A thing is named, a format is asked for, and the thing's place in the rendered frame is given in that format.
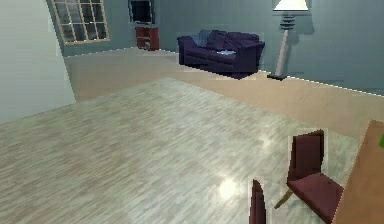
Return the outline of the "black television set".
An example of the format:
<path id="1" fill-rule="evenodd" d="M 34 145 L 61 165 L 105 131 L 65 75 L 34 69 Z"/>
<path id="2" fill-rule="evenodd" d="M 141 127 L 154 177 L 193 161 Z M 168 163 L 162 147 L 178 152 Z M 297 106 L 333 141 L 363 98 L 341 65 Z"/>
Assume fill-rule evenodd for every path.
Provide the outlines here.
<path id="1" fill-rule="evenodd" d="M 129 0 L 129 10 L 133 22 L 155 23 L 153 0 Z"/>

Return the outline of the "dark purple sofa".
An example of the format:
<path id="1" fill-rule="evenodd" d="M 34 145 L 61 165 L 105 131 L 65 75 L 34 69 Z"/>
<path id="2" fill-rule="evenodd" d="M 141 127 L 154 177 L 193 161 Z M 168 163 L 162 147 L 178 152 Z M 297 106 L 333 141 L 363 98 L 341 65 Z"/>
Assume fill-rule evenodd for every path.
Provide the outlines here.
<path id="1" fill-rule="evenodd" d="M 201 30 L 177 38 L 179 64 L 242 79 L 259 70 L 265 43 L 256 34 Z"/>

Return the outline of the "blue sofa pillow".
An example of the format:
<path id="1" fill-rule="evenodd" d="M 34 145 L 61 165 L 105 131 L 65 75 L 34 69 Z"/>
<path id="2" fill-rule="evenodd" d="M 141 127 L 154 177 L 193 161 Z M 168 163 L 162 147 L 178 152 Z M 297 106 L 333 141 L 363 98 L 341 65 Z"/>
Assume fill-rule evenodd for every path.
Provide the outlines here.
<path id="1" fill-rule="evenodd" d="M 201 30 L 198 34 L 192 35 L 193 41 L 199 47 L 206 47 L 211 30 Z"/>

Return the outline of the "red television stand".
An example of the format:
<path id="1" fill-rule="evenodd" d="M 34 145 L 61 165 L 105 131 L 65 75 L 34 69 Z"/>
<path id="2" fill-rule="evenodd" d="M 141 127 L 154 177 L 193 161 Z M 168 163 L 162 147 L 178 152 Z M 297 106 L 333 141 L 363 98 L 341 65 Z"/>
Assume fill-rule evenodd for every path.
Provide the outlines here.
<path id="1" fill-rule="evenodd" d="M 159 35 L 157 27 L 137 26 L 135 28 L 137 47 L 149 51 L 159 49 Z"/>

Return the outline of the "white floor lamp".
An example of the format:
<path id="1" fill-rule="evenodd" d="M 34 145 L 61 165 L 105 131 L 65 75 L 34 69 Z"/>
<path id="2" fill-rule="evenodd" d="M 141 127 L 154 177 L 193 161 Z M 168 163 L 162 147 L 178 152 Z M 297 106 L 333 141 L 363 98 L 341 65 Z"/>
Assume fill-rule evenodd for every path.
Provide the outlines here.
<path id="1" fill-rule="evenodd" d="M 283 13 L 282 20 L 280 22 L 280 29 L 283 30 L 283 37 L 281 41 L 276 70 L 274 73 L 268 74 L 268 78 L 279 81 L 282 81 L 286 78 L 286 75 L 283 73 L 283 63 L 287 49 L 289 31 L 292 30 L 295 26 L 296 13 L 307 10 L 308 7 L 306 0 L 280 0 L 275 6 L 274 11 L 279 11 Z"/>

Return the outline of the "brown wooden table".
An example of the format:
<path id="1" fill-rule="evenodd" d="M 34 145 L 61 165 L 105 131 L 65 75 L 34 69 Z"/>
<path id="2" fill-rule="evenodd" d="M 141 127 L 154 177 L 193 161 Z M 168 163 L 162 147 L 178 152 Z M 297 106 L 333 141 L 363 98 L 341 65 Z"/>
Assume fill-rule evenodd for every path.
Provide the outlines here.
<path id="1" fill-rule="evenodd" d="M 332 224 L 384 224 L 384 122 L 371 120 Z"/>

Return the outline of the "window with beige frame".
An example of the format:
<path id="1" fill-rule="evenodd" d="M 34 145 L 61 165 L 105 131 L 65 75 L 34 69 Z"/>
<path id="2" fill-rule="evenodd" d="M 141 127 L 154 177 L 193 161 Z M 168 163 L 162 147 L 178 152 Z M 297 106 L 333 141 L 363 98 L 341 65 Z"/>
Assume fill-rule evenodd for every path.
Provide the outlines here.
<path id="1" fill-rule="evenodd" d="M 103 0 L 50 0 L 65 45 L 110 40 Z"/>

